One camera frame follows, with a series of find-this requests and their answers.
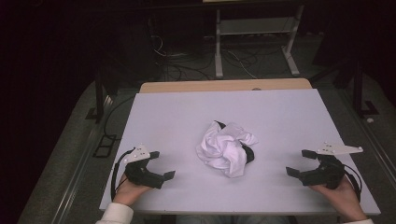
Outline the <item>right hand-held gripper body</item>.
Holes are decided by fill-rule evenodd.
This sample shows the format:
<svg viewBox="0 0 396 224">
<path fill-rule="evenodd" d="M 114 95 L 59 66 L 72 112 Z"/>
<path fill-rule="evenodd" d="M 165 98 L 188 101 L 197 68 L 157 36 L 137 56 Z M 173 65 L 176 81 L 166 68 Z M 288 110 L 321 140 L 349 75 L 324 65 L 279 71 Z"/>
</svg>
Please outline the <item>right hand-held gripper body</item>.
<svg viewBox="0 0 396 224">
<path fill-rule="evenodd" d="M 324 142 L 317 150 L 318 160 L 320 162 L 319 170 L 330 178 L 326 184 L 328 189 L 336 189 L 344 175 L 352 183 L 354 189 L 362 188 L 361 176 L 349 165 L 343 164 L 337 159 L 339 155 L 361 153 L 362 147 L 351 147 L 340 144 Z"/>
</svg>

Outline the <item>black stand with foot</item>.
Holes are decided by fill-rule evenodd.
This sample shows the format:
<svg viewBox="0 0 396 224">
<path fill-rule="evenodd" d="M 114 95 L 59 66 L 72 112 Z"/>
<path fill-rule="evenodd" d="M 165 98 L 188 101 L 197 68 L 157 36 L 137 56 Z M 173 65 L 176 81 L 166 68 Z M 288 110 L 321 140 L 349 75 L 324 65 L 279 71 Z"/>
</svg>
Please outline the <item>black stand with foot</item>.
<svg viewBox="0 0 396 224">
<path fill-rule="evenodd" d="M 360 118 L 368 115 L 378 115 L 379 112 L 371 101 L 362 100 L 362 71 L 358 61 L 355 62 L 353 76 L 353 109 Z"/>
<path fill-rule="evenodd" d="M 99 123 L 105 113 L 105 89 L 103 86 L 103 78 L 100 73 L 97 73 L 94 78 L 95 89 L 95 107 L 89 109 L 86 119 L 94 120 Z"/>
</svg>

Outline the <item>white metal stand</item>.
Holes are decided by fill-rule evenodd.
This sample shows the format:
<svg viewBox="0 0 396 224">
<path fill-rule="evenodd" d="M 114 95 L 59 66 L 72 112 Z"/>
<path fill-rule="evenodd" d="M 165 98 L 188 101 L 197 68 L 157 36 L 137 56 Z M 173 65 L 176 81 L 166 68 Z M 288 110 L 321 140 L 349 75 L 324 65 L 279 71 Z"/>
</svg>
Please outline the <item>white metal stand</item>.
<svg viewBox="0 0 396 224">
<path fill-rule="evenodd" d="M 300 75 L 300 71 L 293 59 L 291 50 L 304 12 L 304 6 L 298 6 L 294 16 L 263 18 L 263 19 L 241 19 L 223 20 L 220 10 L 216 17 L 216 50 L 215 50 L 215 72 L 216 78 L 223 78 L 222 56 L 220 38 L 223 35 L 255 35 L 255 34 L 287 34 L 288 42 L 281 47 L 285 61 L 294 77 Z"/>
</svg>

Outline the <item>wooden table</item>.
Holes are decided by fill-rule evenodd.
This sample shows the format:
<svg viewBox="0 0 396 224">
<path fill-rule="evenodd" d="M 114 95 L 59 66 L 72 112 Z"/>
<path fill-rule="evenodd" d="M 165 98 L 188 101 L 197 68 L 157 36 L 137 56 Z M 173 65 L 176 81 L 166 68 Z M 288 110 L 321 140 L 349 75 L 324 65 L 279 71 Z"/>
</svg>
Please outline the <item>wooden table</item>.
<svg viewBox="0 0 396 224">
<path fill-rule="evenodd" d="M 272 78 L 147 82 L 141 86 L 139 92 L 305 90 L 311 88 L 310 82 L 305 78 Z"/>
</svg>

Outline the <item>person's right hand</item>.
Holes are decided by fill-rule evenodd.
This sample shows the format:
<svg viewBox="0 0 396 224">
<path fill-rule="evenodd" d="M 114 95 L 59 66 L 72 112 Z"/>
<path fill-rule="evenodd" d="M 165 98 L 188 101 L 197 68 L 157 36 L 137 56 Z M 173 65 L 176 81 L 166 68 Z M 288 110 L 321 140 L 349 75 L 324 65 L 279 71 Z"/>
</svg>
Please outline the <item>person's right hand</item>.
<svg viewBox="0 0 396 224">
<path fill-rule="evenodd" d="M 321 185 L 310 188 L 327 199 L 345 223 L 368 220 L 351 183 L 345 176 L 336 189 L 327 189 Z"/>
</svg>

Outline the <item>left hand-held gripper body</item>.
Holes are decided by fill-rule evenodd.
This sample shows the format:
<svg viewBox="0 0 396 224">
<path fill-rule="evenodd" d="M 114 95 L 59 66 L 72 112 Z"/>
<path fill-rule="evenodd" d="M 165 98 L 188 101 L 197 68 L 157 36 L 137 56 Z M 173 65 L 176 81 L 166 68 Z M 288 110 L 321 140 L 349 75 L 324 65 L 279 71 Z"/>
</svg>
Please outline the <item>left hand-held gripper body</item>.
<svg viewBox="0 0 396 224">
<path fill-rule="evenodd" d="M 143 178 L 147 172 L 147 164 L 149 162 L 150 154 L 147 148 L 143 145 L 134 147 L 128 152 L 123 159 L 125 164 L 125 175 L 127 179 L 136 185 L 143 184 Z"/>
</svg>

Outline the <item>black rectangular floor frame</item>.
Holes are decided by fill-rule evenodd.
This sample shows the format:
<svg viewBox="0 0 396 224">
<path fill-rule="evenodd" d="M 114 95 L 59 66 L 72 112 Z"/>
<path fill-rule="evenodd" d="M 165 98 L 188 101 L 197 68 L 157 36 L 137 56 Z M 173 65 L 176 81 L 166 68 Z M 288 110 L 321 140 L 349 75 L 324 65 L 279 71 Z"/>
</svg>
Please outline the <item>black rectangular floor frame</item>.
<svg viewBox="0 0 396 224">
<path fill-rule="evenodd" d="M 116 140 L 117 140 L 117 136 L 115 134 L 103 135 L 99 141 L 98 146 L 93 152 L 93 156 L 95 158 L 109 157 Z"/>
</svg>

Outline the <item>white boxer shorts black waistband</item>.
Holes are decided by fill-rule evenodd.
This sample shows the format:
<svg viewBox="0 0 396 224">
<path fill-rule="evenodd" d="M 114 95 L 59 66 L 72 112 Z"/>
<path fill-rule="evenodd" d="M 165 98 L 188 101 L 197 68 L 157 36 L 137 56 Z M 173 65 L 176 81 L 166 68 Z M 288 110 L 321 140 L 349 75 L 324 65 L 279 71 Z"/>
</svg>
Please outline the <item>white boxer shorts black waistband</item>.
<svg viewBox="0 0 396 224">
<path fill-rule="evenodd" d="M 255 159 L 252 146 L 258 144 L 255 135 L 236 123 L 213 121 L 203 140 L 195 148 L 198 158 L 207 166 L 235 178 L 245 173 L 246 165 Z"/>
</svg>

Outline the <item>person's left hand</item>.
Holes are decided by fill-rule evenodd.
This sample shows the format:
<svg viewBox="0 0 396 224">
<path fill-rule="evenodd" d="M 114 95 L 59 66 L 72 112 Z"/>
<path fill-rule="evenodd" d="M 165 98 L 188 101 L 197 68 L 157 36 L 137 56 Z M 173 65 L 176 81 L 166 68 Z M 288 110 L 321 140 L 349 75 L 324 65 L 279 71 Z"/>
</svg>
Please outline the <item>person's left hand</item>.
<svg viewBox="0 0 396 224">
<path fill-rule="evenodd" d="M 119 187 L 116 190 L 116 194 L 112 202 L 131 206 L 140 198 L 141 195 L 149 190 L 150 187 L 136 185 L 130 182 L 126 175 L 123 175 L 120 179 Z"/>
</svg>

